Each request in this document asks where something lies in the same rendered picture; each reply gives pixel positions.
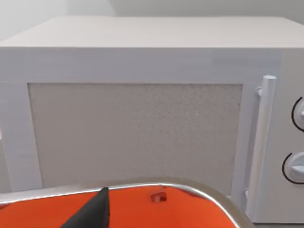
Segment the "pale microwave door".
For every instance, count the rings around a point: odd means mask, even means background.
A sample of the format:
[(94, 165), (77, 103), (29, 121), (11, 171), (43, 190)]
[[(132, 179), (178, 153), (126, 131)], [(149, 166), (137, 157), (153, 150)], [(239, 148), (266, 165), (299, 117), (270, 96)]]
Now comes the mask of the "pale microwave door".
[(11, 192), (178, 178), (236, 205), (256, 89), (279, 75), (281, 56), (279, 47), (0, 47)]

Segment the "pale microwave knob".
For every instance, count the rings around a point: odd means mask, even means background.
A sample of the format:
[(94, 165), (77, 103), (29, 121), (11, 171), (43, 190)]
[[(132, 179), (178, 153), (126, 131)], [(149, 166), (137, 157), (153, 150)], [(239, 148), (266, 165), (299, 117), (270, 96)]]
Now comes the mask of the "pale microwave knob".
[(304, 133), (304, 98), (299, 97), (291, 111), (291, 120), (296, 129)]
[(289, 153), (282, 163), (281, 171), (289, 183), (304, 186), (304, 152)]

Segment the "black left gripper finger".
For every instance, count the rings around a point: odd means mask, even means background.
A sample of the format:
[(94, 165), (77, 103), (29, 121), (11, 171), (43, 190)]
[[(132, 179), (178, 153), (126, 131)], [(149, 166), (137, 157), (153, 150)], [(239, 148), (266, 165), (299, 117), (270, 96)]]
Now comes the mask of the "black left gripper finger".
[(109, 228), (110, 200), (108, 187), (102, 188), (61, 228)]

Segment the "pale microwave oven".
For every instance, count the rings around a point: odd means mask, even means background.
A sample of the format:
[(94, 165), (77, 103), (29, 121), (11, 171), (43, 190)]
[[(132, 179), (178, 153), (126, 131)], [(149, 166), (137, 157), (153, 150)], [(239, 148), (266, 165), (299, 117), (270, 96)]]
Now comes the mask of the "pale microwave oven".
[[(294, 103), (304, 98), (304, 25), (272, 17), (68, 16), (17, 34), (0, 47), (281, 48), (257, 214), (249, 220), (304, 227), (304, 186), (289, 183), (281, 171), (289, 153), (304, 152), (304, 133), (291, 120)], [(245, 215), (256, 124), (246, 181), (231, 197)]]

